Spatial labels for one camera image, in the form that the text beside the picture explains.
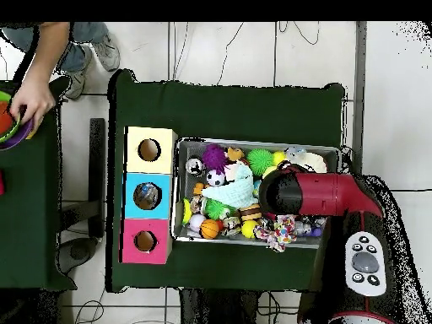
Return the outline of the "person's hand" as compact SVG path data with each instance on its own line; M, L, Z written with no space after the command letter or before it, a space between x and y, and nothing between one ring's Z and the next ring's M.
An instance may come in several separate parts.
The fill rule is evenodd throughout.
M26 79L12 98L9 113L20 122L33 122L37 130L44 115L54 107L55 100L45 80Z

